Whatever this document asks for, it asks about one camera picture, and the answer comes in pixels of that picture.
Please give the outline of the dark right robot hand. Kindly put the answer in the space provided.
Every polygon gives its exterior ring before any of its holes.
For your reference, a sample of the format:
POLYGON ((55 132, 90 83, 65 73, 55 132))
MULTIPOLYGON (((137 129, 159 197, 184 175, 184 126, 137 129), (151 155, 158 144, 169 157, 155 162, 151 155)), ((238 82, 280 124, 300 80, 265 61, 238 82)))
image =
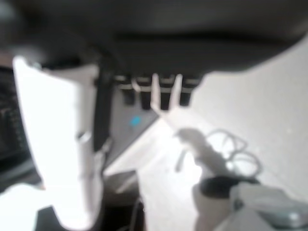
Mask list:
POLYGON ((305 0, 3 0, 0 48, 44 67, 98 62, 111 74, 242 71, 308 32, 305 0))

